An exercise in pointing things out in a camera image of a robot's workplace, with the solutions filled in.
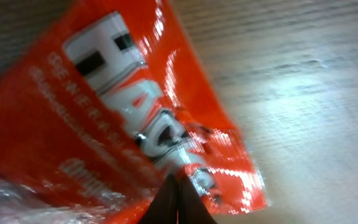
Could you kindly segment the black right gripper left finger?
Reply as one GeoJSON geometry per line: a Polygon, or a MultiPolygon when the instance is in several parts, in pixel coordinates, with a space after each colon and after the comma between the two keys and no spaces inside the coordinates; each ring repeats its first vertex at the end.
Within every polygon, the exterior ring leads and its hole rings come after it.
{"type": "Polygon", "coordinates": [[[138,224],[177,223],[178,181],[174,175],[165,178],[163,185],[138,224]]]}

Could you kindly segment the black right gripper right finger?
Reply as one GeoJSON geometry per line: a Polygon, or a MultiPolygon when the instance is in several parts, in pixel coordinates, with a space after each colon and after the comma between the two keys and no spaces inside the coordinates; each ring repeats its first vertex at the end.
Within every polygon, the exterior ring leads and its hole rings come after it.
{"type": "Polygon", "coordinates": [[[180,179],[178,194],[179,224],[217,224],[202,202],[189,177],[180,179]]]}

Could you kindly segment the red candy bag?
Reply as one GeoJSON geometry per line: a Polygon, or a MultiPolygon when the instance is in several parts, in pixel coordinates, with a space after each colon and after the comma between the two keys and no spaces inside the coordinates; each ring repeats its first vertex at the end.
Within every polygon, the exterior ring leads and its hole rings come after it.
{"type": "Polygon", "coordinates": [[[170,1],[75,1],[0,77],[0,223],[137,223],[167,177],[269,206],[170,1]]]}

